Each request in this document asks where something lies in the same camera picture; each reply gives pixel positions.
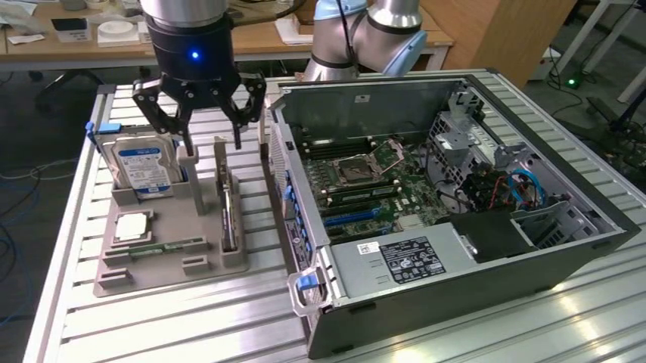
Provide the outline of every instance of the hard drive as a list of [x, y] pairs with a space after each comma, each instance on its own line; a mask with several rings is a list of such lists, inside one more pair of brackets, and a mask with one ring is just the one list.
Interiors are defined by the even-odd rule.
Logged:
[[142, 200], [173, 196], [171, 184], [183, 182], [185, 174], [168, 135], [122, 137], [100, 148], [116, 188], [132, 188]]

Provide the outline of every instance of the blue cable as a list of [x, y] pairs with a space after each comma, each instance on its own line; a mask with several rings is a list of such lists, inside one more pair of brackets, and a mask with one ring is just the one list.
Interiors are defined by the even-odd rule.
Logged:
[[11, 319], [14, 319], [16, 316], [19, 316], [20, 313], [23, 313], [23, 310], [27, 308], [28, 304], [34, 302], [34, 285], [32, 285], [32, 282], [31, 282], [30, 273], [27, 272], [27, 263], [24, 262], [23, 252], [19, 249], [19, 247], [16, 246], [16, 244], [15, 244], [15, 242], [11, 239], [11, 236], [8, 234], [7, 234], [7, 237], [8, 237], [8, 239], [0, 238], [0, 242], [3, 242], [4, 244], [7, 244], [11, 247], [11, 249], [14, 250], [14, 253], [16, 255], [16, 258], [19, 259], [19, 264], [20, 263], [23, 264], [23, 273], [24, 273], [24, 278], [26, 278], [26, 281], [27, 281], [27, 298], [26, 298], [26, 301], [23, 302], [22, 306], [15, 310], [15, 312], [10, 316], [7, 316], [7, 318], [3, 321], [0, 321], [0, 329], [7, 324], [10, 324]]
[[[541, 195], [541, 205], [545, 206], [548, 203], [548, 195], [545, 194], [545, 189], [541, 187], [541, 183], [538, 181], [538, 178], [534, 174], [532, 174], [528, 170], [525, 169], [517, 169], [514, 172], [509, 175], [508, 178], [508, 183], [509, 186], [513, 187], [516, 184], [514, 180], [514, 175], [522, 175], [526, 176], [534, 183], [534, 188], [538, 190], [538, 194]], [[514, 195], [514, 198], [522, 203], [525, 202], [524, 197], [521, 196], [518, 191], [513, 191], [512, 194]]]

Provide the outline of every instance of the aluminum extrusion table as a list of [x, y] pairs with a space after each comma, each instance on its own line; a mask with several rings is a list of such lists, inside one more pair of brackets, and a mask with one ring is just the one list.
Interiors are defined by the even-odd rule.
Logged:
[[[633, 221], [645, 226], [646, 196], [502, 76], [483, 70], [470, 72]], [[269, 97], [278, 98], [278, 82], [290, 80], [269, 82]], [[170, 99], [160, 101], [167, 111], [173, 111]], [[485, 111], [487, 124], [513, 143], [518, 139], [514, 130], [490, 110]], [[119, 86], [115, 92], [98, 96], [92, 118], [128, 124], [146, 122], [131, 100], [130, 86]], [[194, 115], [191, 131], [202, 146], [199, 173], [213, 175], [207, 137], [223, 135], [231, 140], [230, 121], [219, 110], [202, 111]], [[231, 143], [227, 145], [230, 165], [242, 179], [251, 270], [102, 299], [92, 295], [92, 282], [111, 177], [91, 143], [86, 142], [31, 332], [27, 362], [309, 361], [303, 328], [290, 305], [257, 135], [258, 129], [243, 134], [242, 150], [235, 150]], [[646, 232], [642, 232], [621, 250], [593, 261], [553, 290], [321, 362], [580, 362], [602, 358], [644, 361], [645, 281]]]

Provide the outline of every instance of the gray floor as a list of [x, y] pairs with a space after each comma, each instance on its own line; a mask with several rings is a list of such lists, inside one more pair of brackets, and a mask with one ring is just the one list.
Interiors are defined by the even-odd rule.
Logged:
[[[578, 29], [580, 25], [561, 31], [554, 41], [558, 48], [566, 48]], [[593, 34], [580, 51], [580, 60], [601, 36], [601, 33]], [[582, 97], [601, 97], [617, 112], [624, 111], [625, 105], [616, 102], [616, 98], [645, 65], [646, 55], [618, 43], [597, 69], [598, 83], [585, 84], [578, 94]], [[565, 76], [576, 69], [576, 65], [572, 66], [565, 71]], [[99, 70], [98, 74], [106, 82], [116, 84], [131, 83], [138, 76], [135, 68]], [[58, 75], [58, 72], [46, 73], [46, 81], [52, 81]], [[0, 79], [6, 79], [7, 76], [0, 74]], [[0, 172], [16, 166], [40, 165], [54, 160], [78, 157], [96, 87], [83, 79], [75, 80], [52, 99], [54, 114], [44, 116], [35, 111], [32, 98], [46, 84], [32, 83], [26, 73], [16, 73], [11, 87], [0, 87]], [[525, 91], [550, 112], [576, 101], [572, 96], [554, 91], [542, 82], [529, 84]], [[586, 106], [574, 107], [564, 111], [560, 117], [586, 124], [590, 116], [585, 109]], [[642, 105], [636, 121], [642, 123], [645, 120], [646, 105]], [[66, 166], [48, 171], [46, 176], [59, 175], [70, 170], [72, 167]], [[34, 283], [35, 302], [27, 304], [19, 320], [0, 327], [0, 363], [20, 361], [23, 357], [71, 182], [71, 179], [44, 181], [40, 185], [39, 204], [27, 218], [10, 227], [14, 239], [24, 252], [27, 270]], [[26, 179], [12, 185], [27, 188], [31, 183], [32, 180]], [[8, 189], [7, 183], [0, 181], [0, 212], [19, 198], [20, 193]], [[0, 268], [6, 266], [7, 261], [3, 259]], [[0, 317], [11, 315], [26, 300], [27, 285], [22, 267], [19, 265], [11, 278], [0, 283]]]

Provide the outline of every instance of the paper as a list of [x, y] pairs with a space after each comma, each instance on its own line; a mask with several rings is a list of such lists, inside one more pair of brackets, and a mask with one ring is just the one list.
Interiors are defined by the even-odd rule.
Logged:
[[40, 34], [36, 34], [35, 36], [11, 36], [7, 39], [10, 39], [11, 44], [23, 44], [23, 43], [31, 43], [35, 42], [36, 40], [43, 40], [44, 36]]
[[[20, 6], [26, 12], [30, 15], [34, 15], [34, 12], [36, 10], [36, 4], [32, 4], [30, 2], [10, 2], [7, 0], [0, 0], [0, 5], [18, 5]], [[4, 17], [0, 15], [0, 24], [8, 24], [10, 22], [4, 19]]]
[[314, 43], [314, 36], [301, 35], [294, 19], [285, 17], [275, 21], [275, 28], [279, 31], [281, 40], [287, 45], [303, 45]]

